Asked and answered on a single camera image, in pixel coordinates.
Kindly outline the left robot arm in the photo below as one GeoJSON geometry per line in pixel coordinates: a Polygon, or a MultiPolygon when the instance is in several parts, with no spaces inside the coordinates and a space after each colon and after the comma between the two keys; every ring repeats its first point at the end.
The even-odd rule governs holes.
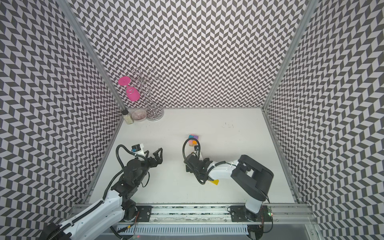
{"type": "Polygon", "coordinates": [[[134,158],[127,164],[118,159],[121,170],[113,176],[100,200],[60,224],[45,226],[39,239],[94,240],[120,221],[134,225],[141,213],[149,216],[151,208],[140,210],[132,196],[145,176],[149,175],[149,169],[162,164],[163,150],[159,148],[150,156],[148,151],[144,152],[141,146],[136,145],[127,152],[134,158]]]}

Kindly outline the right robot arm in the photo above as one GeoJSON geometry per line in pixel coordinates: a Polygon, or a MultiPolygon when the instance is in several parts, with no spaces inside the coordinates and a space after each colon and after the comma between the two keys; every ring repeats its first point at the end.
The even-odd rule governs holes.
{"type": "Polygon", "coordinates": [[[191,153],[184,156],[184,164],[186,171],[194,174],[202,185],[206,182],[218,183],[223,179],[234,180],[248,194],[239,217],[257,221],[264,201],[269,200],[268,192],[274,178],[271,170],[247,155],[240,156],[234,162],[214,162],[208,158],[200,160],[197,153],[191,153]]]}

